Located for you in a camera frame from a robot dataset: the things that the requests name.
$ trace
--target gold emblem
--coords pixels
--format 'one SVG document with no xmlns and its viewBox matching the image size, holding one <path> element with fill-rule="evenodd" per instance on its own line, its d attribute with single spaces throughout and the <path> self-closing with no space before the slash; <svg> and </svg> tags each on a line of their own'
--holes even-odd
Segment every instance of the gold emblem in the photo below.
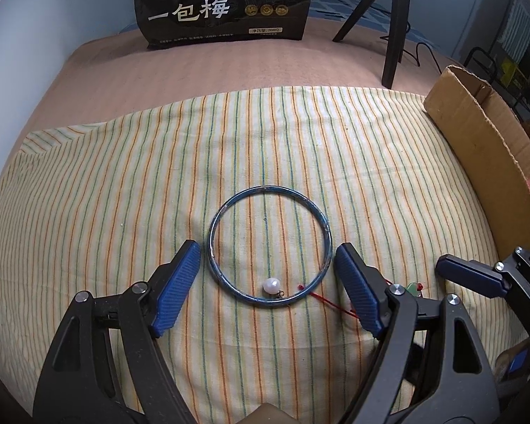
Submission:
<svg viewBox="0 0 530 424">
<path fill-rule="evenodd" d="M 270 16 L 271 14 L 273 14 L 273 6 L 271 6 L 270 4 L 264 4 L 263 6 L 261 6 L 261 14 L 263 14 L 264 16 Z"/>
<path fill-rule="evenodd" d="M 284 4 L 280 4 L 275 8 L 275 12 L 277 13 L 277 16 L 284 16 L 289 12 L 289 8 Z"/>
<path fill-rule="evenodd" d="M 257 6 L 255 6 L 254 4 L 248 4 L 247 6 L 245 6 L 245 13 L 248 16 L 256 15 L 257 14 Z"/>
</svg>

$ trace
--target bed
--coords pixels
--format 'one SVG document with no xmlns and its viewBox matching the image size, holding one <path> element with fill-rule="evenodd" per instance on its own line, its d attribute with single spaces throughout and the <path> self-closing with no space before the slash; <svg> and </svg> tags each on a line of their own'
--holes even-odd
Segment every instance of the bed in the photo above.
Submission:
<svg viewBox="0 0 530 424">
<path fill-rule="evenodd" d="M 147 278 L 182 240 L 204 243 L 221 202 L 260 184 L 310 196 L 335 244 L 352 242 L 388 279 L 421 282 L 426 296 L 461 295 L 489 360 L 520 341 L 503 302 L 446 288 L 432 274 L 442 253 L 497 257 L 463 169 L 422 108 L 439 75 L 430 55 L 421 67 L 404 58 L 396 91 L 378 89 L 382 34 L 358 26 L 335 44 L 338 27 L 310 17 L 301 42 L 164 51 L 147 51 L 129 30 L 75 51 L 0 180 L 0 377 L 24 407 L 76 291 L 112 294 Z M 221 231 L 220 262 L 248 291 L 271 273 L 294 290 L 318 265 L 318 230 L 290 202 L 248 202 Z M 203 261 L 161 340 L 196 419 L 236 422 L 268 401 L 302 423 L 337 421 L 372 337 L 315 300 L 273 312 L 238 304 Z M 349 304 L 333 273 L 319 291 Z M 113 342 L 126 402 L 139 408 Z M 404 386 L 396 406 L 410 393 Z"/>
</svg>

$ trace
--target cardboard box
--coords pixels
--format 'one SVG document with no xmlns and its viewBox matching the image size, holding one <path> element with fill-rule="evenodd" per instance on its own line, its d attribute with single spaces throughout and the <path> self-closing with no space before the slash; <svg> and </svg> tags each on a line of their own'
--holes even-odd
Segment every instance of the cardboard box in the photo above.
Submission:
<svg viewBox="0 0 530 424">
<path fill-rule="evenodd" d="M 530 139 L 488 83 L 450 66 L 424 107 L 464 167 L 493 233 L 499 259 L 530 250 Z"/>
</svg>

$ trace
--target screw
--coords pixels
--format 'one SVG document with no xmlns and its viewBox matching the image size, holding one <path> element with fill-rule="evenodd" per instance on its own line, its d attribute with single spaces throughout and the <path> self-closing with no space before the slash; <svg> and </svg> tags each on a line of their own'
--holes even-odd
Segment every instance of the screw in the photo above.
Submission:
<svg viewBox="0 0 530 424">
<path fill-rule="evenodd" d="M 131 291 L 133 291 L 133 293 L 135 293 L 136 295 L 141 295 L 142 293 L 145 293 L 145 290 L 147 290 L 147 284 L 145 282 L 137 282 L 131 288 Z"/>
<path fill-rule="evenodd" d="M 405 292 L 405 288 L 400 284 L 391 284 L 389 288 L 393 295 L 402 295 Z"/>
<path fill-rule="evenodd" d="M 75 295 L 75 301 L 77 303 L 84 303 L 86 300 L 88 300 L 88 292 L 81 291 Z"/>
<path fill-rule="evenodd" d="M 446 297 L 446 300 L 448 300 L 448 303 L 454 306 L 457 306 L 459 303 L 461 303 L 461 299 L 455 293 L 450 293 Z"/>
</svg>

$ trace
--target blue gripper pad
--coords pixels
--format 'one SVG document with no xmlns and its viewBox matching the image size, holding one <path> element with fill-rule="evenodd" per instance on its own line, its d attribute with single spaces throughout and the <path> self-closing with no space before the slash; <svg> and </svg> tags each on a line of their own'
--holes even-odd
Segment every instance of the blue gripper pad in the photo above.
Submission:
<svg viewBox="0 0 530 424">
<path fill-rule="evenodd" d="M 436 274 L 487 298 L 504 297 L 507 293 L 502 275 L 477 261 L 443 255 L 436 263 Z"/>
<path fill-rule="evenodd" d="M 334 270 L 348 293 L 362 327 L 378 337 L 388 326 L 390 311 L 387 282 L 377 269 L 367 266 L 350 243 L 336 250 Z"/>
<path fill-rule="evenodd" d="M 165 330 L 175 325 L 182 304 L 187 299 L 200 268 L 200 259 L 199 244 L 195 241 L 186 241 L 171 263 L 159 266 L 150 279 L 154 294 L 159 294 L 157 297 L 157 314 L 151 324 L 157 337 L 162 336 Z"/>
<path fill-rule="evenodd" d="M 512 363 L 509 367 L 509 373 L 514 373 L 518 369 L 522 368 L 522 365 L 524 365 L 524 360 L 526 360 L 526 356 L 528 355 L 528 349 L 525 349 L 524 351 L 516 354 L 516 356 L 513 358 Z"/>
</svg>

